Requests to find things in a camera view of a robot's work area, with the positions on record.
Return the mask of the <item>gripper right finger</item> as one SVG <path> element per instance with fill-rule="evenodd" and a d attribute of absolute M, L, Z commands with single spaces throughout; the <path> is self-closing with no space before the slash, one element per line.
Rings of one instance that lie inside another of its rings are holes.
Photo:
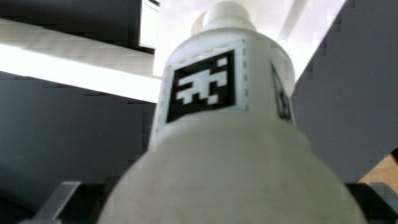
<path fill-rule="evenodd" d="M 398 224 L 398 193 L 384 183 L 346 183 L 368 224 Z"/>

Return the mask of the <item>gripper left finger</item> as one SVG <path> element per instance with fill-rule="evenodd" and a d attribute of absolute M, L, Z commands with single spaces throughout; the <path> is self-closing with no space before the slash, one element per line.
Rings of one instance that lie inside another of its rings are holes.
<path fill-rule="evenodd" d="M 64 181 L 32 218 L 18 224 L 96 224 L 110 185 Z"/>

